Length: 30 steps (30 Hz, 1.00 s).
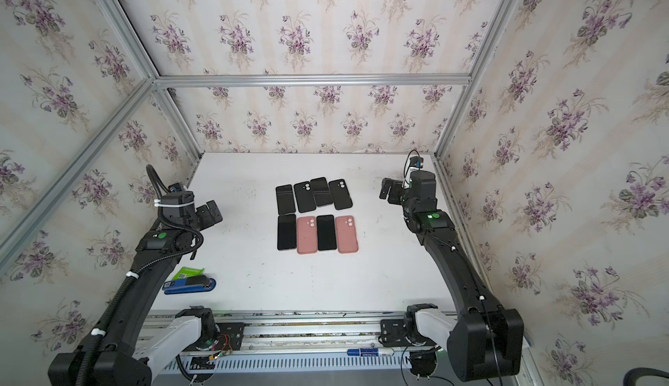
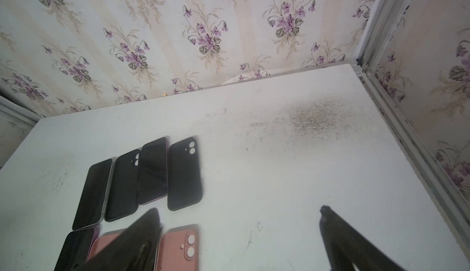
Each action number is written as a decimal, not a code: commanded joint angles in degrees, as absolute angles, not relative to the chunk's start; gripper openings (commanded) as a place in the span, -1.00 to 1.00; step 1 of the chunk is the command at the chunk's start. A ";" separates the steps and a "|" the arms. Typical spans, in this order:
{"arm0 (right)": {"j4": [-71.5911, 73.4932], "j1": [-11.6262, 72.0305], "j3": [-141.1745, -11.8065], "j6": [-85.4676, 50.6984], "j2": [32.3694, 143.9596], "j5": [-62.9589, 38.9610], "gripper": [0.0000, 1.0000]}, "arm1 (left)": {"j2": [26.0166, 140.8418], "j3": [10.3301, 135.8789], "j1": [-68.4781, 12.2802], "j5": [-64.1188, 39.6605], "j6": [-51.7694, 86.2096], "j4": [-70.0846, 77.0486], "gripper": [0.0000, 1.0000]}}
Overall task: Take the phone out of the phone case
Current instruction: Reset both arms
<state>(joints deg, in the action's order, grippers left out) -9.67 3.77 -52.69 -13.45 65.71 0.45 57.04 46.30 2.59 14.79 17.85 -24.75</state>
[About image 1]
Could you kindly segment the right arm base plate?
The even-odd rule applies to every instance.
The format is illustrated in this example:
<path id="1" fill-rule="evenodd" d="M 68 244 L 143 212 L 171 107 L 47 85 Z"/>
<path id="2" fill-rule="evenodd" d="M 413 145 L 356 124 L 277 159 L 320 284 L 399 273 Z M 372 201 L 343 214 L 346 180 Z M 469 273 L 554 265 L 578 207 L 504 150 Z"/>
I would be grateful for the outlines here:
<path id="1" fill-rule="evenodd" d="M 437 347 L 437 344 L 430 339 L 411 337 L 402 318 L 381 319 L 378 342 L 386 348 Z"/>

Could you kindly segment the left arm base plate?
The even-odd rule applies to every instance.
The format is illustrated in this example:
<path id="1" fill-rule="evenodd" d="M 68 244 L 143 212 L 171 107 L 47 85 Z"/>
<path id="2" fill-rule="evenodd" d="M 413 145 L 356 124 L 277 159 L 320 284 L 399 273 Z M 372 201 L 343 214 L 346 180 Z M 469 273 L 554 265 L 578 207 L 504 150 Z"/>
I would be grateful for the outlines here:
<path id="1" fill-rule="evenodd" d="M 245 323 L 216 323 L 216 326 L 213 340 L 208 340 L 203 345 L 191 345 L 184 352 L 239 351 L 244 338 Z"/>

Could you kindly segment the black phone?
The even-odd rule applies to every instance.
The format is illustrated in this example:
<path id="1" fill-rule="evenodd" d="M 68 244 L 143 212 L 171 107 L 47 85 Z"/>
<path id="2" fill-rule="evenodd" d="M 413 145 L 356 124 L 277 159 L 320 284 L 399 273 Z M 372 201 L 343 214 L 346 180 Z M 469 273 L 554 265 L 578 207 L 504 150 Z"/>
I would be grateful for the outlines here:
<path id="1" fill-rule="evenodd" d="M 329 190 L 329 182 L 325 177 L 312 179 L 309 182 L 310 189 L 313 192 L 315 205 L 317 208 L 332 205 L 334 203 L 332 194 Z"/>
<path id="2" fill-rule="evenodd" d="M 297 248 L 296 215 L 280 215 L 277 227 L 277 249 L 279 251 Z"/>
<path id="3" fill-rule="evenodd" d="M 275 188 L 278 215 L 292 215 L 296 212 L 294 190 L 290 184 Z"/>

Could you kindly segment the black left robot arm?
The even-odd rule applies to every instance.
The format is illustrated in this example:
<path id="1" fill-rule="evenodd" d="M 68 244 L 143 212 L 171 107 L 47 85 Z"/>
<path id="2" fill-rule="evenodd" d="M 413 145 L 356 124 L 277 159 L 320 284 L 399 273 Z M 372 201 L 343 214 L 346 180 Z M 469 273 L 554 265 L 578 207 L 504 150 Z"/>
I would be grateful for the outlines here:
<path id="1" fill-rule="evenodd" d="M 188 190 L 169 192 L 154 203 L 153 222 L 136 248 L 132 266 L 99 321 L 75 351 L 59 353 L 48 368 L 53 385 L 149 385 L 184 349 L 214 341 L 211 309 L 177 314 L 176 328 L 158 340 L 158 349 L 137 356 L 136 344 L 164 282 L 181 257 L 203 245 L 202 230 L 222 222 L 215 201 L 195 207 Z"/>

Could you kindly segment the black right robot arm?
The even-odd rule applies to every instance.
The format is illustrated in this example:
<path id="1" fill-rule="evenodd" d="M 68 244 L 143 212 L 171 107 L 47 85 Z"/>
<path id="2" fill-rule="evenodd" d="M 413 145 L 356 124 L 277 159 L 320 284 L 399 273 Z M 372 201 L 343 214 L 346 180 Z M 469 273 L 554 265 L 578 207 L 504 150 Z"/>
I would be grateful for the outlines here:
<path id="1" fill-rule="evenodd" d="M 444 278 L 456 307 L 450 321 L 432 303 L 407 307 L 405 338 L 418 346 L 433 342 L 446 350 L 462 382 L 515 376 L 520 371 L 524 321 L 501 304 L 463 253 L 456 226 L 437 206 L 433 173 L 415 170 L 406 180 L 383 179 L 381 199 L 402 208 L 403 220 Z"/>

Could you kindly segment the pink phone case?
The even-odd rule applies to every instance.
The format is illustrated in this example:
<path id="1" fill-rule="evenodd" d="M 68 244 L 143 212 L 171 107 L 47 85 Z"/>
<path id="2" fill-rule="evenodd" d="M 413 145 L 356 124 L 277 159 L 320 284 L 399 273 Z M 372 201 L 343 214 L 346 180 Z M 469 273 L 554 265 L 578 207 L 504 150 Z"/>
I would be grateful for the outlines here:
<path id="1" fill-rule="evenodd" d="M 296 220 L 297 253 L 311 255 L 318 251 L 318 234 L 315 216 L 303 216 Z"/>
<path id="2" fill-rule="evenodd" d="M 340 254 L 354 254 L 359 251 L 355 219 L 351 215 L 338 216 L 336 224 L 337 251 Z"/>

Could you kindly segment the black phone case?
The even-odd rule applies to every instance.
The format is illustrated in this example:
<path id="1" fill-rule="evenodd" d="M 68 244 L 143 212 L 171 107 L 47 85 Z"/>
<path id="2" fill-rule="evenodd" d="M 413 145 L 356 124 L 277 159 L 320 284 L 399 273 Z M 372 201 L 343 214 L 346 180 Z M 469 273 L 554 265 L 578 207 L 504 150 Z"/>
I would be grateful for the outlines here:
<path id="1" fill-rule="evenodd" d="M 294 184 L 294 197 L 297 209 L 301 214 L 312 212 L 317 209 L 310 182 L 298 182 Z"/>
<path id="2" fill-rule="evenodd" d="M 344 179 L 331 180 L 329 182 L 329 192 L 336 210 L 345 210 L 353 207 L 348 184 Z"/>

